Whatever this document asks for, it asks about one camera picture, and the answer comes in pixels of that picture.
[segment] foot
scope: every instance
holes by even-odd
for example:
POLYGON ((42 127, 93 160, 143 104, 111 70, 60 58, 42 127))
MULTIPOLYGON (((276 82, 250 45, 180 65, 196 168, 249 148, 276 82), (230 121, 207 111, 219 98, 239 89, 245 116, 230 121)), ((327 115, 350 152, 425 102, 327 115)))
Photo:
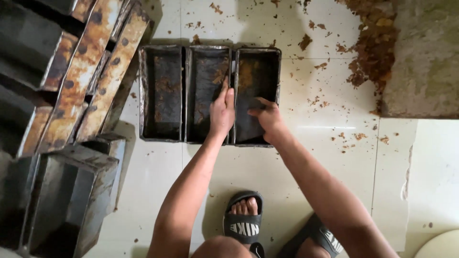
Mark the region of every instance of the foot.
POLYGON ((328 253, 327 250, 325 250, 325 248, 314 242, 312 238, 308 237, 303 242, 303 244, 300 245, 300 249, 298 249, 298 252, 295 255, 295 257, 331 258, 331 255, 328 253))
MULTIPOLYGON (((242 200, 231 206, 229 214, 238 215, 258 215, 258 205, 254 197, 250 197, 247 200, 242 200)), ((250 244, 244 244, 244 246, 250 250, 250 244)))

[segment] toe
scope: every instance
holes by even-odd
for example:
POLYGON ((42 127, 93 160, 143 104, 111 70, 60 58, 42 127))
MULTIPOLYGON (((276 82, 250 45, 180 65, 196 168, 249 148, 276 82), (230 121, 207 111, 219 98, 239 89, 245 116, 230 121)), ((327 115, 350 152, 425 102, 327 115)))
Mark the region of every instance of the toe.
POLYGON ((250 215, 258 215, 258 205, 257 205, 257 200, 255 200, 254 197, 250 197, 247 200, 247 208, 248 208, 248 213, 250 215))
POLYGON ((236 210, 237 214, 242 214, 242 206, 240 202, 236 203, 236 210))
POLYGON ((247 204, 245 200, 241 201, 241 206, 242 206, 242 214, 249 215, 249 212, 247 211, 247 204))

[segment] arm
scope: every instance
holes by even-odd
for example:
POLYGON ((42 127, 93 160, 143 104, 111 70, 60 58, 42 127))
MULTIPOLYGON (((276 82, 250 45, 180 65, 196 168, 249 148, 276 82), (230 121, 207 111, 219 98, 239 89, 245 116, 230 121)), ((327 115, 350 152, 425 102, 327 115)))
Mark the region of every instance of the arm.
POLYGON ((398 257, 360 200, 332 176, 290 133, 273 102, 259 98, 265 110, 250 110, 279 152, 319 218, 350 257, 398 257))
POLYGON ((155 222, 147 257, 188 257, 191 231, 207 192, 220 147, 235 119, 234 89, 226 78, 210 106, 210 131, 164 199, 155 222))

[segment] black slide sandal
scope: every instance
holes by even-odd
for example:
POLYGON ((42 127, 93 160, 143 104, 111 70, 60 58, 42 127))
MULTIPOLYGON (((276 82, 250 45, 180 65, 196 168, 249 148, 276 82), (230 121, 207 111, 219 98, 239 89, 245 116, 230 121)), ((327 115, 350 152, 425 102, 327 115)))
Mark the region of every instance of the black slide sandal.
POLYGON ((314 213, 300 232, 282 247, 281 251, 277 254, 277 258, 295 257, 301 244, 308 237, 311 237, 315 243, 322 246, 330 254, 331 258, 335 258, 344 249, 335 236, 325 227, 316 213, 314 213))
POLYGON ((242 191, 235 194, 226 206, 223 216, 223 235, 229 236, 242 244, 253 244, 258 240, 263 214, 263 197, 255 191, 242 191), (231 206, 242 200, 254 197, 257 201, 258 215, 229 214, 231 206))

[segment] stack of baking trays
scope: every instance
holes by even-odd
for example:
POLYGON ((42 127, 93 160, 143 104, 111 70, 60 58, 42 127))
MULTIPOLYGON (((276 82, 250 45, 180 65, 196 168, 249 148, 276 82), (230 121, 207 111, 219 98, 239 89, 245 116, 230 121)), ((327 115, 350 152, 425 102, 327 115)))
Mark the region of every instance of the stack of baking trays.
POLYGON ((255 97, 279 104, 280 50, 146 45, 139 56, 141 139, 203 143, 210 127, 210 104, 228 75, 235 89, 236 119, 223 144, 272 147, 247 110, 263 108, 255 97))
POLYGON ((0 0, 0 247, 79 258, 97 243, 151 33, 136 0, 0 0))

